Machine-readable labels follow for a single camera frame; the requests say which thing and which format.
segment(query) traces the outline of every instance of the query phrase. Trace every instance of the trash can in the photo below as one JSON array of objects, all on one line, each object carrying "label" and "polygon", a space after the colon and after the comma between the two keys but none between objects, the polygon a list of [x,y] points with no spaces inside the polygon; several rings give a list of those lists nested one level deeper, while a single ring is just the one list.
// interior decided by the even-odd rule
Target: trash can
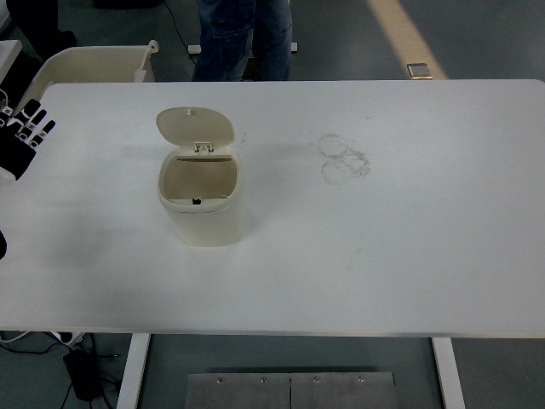
[{"label": "trash can", "polygon": [[159,200],[189,245],[235,243],[244,231],[240,158],[228,118],[202,107],[177,107],[157,116],[163,138],[178,146],[163,161]]},{"label": "trash can", "polygon": [[15,109],[31,99],[40,101],[45,90],[63,83],[153,83],[152,54],[159,44],[72,47],[45,61]]}]

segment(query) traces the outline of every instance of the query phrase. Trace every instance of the power adapter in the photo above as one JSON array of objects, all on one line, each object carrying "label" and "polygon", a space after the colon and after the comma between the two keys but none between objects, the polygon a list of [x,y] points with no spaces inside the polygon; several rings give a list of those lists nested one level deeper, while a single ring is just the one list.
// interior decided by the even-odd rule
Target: power adapter
[{"label": "power adapter", "polygon": [[51,332],[55,338],[68,345],[70,348],[82,342],[85,332]]},{"label": "power adapter", "polygon": [[96,358],[82,350],[74,349],[63,358],[72,380],[74,393],[87,402],[100,394],[100,376]]}]

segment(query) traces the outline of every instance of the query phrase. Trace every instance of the table leg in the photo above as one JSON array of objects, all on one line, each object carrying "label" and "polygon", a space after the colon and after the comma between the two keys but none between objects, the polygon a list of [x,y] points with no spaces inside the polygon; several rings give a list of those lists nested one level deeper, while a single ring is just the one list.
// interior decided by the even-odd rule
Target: table leg
[{"label": "table leg", "polygon": [[462,386],[450,338],[432,338],[445,409],[465,409]]},{"label": "table leg", "polygon": [[138,406],[150,338],[151,334],[133,334],[130,340],[117,409],[136,409]]}]

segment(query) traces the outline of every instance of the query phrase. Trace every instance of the floor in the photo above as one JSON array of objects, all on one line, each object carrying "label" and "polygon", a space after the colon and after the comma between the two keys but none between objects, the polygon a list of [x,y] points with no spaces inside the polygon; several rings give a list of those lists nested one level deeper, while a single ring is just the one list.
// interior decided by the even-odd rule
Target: floor
[{"label": "floor", "polygon": [[[157,81],[188,81],[193,63],[183,41],[198,44],[194,0],[161,1],[152,9],[95,9],[90,0],[60,0],[60,28],[76,33],[79,45],[136,45],[155,39]],[[292,0],[294,38],[291,80],[408,79],[406,65],[428,63],[435,79],[535,78],[545,81],[545,2],[540,0]],[[17,27],[2,39],[20,39]],[[4,332],[3,337],[17,335]],[[95,334],[110,381],[123,374],[128,334]],[[9,344],[44,351],[55,343],[32,333]],[[468,409],[545,407],[545,341],[453,342]],[[90,349],[89,336],[83,347]],[[70,378],[55,346],[41,355],[0,350],[0,407],[61,407]],[[401,408],[442,407],[428,339],[154,336],[143,380],[140,408],[183,408],[192,372],[390,371]],[[111,406],[117,401],[104,382]],[[86,408],[68,395],[65,408]],[[103,399],[92,407],[107,408]]]}]

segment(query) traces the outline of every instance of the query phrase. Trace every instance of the person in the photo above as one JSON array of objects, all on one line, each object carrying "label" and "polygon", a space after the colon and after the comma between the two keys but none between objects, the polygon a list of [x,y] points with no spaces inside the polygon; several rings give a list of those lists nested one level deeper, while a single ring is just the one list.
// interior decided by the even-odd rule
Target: person
[{"label": "person", "polygon": [[59,30],[58,0],[6,0],[9,15],[42,60],[73,47],[73,32]]},{"label": "person", "polygon": [[193,81],[239,81],[254,56],[258,81],[290,75],[290,0],[198,0],[201,54]]}]

